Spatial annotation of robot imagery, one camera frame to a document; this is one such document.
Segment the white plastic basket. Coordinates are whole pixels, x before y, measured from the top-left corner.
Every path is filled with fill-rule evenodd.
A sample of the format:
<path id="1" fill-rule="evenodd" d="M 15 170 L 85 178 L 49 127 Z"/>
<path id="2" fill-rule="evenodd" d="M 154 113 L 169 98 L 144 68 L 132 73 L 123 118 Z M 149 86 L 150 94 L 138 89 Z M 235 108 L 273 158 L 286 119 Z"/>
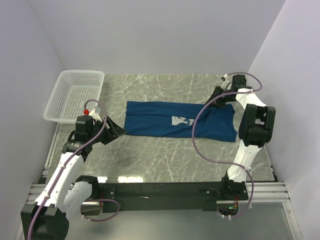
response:
<path id="1" fill-rule="evenodd" d="M 59 124 L 74 124 L 84 109 L 92 110 L 98 104 L 90 99 L 99 100 L 105 74 L 97 70 L 65 70 L 62 71 L 49 100 L 43 118 Z"/>

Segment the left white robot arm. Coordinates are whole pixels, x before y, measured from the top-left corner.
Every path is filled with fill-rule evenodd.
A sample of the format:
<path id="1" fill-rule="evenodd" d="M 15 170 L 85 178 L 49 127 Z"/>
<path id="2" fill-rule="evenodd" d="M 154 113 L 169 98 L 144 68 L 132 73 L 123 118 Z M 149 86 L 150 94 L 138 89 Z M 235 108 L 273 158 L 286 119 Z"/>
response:
<path id="1" fill-rule="evenodd" d="M 107 145 L 126 131 L 109 117 L 97 114 L 79 116 L 63 145 L 58 166 L 44 190 L 32 204 L 21 210 L 23 233 L 27 240 L 64 240 L 70 221 L 82 203 L 100 193 L 95 176 L 76 177 L 93 145 Z"/>

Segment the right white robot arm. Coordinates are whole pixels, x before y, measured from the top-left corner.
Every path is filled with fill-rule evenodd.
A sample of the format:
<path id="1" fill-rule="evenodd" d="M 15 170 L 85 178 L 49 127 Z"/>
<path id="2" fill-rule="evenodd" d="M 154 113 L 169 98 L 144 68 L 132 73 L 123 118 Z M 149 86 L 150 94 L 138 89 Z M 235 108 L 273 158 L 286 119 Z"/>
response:
<path id="1" fill-rule="evenodd" d="M 238 102 L 244 110 L 238 129 L 239 148 L 222 180 L 222 190 L 233 195 L 245 191 L 249 168 L 258 152 L 271 140 L 276 116 L 276 109 L 263 103 L 256 95 L 262 84 L 253 89 L 247 85 L 246 76 L 256 78 L 245 72 L 222 76 L 222 84 L 215 87 L 205 104 L 222 108 L 226 103 Z"/>

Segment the blue printed t-shirt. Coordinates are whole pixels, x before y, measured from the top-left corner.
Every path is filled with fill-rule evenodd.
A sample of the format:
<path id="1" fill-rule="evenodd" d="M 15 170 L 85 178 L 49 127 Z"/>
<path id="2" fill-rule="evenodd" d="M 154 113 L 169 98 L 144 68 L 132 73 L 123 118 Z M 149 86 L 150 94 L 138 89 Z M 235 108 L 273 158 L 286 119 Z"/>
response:
<path id="1" fill-rule="evenodd" d="M 190 138 L 194 121 L 203 104 L 128 101 L 124 129 L 131 136 Z M 235 110 L 231 104 L 222 108 L 207 107 L 195 128 L 196 138 L 235 142 Z"/>

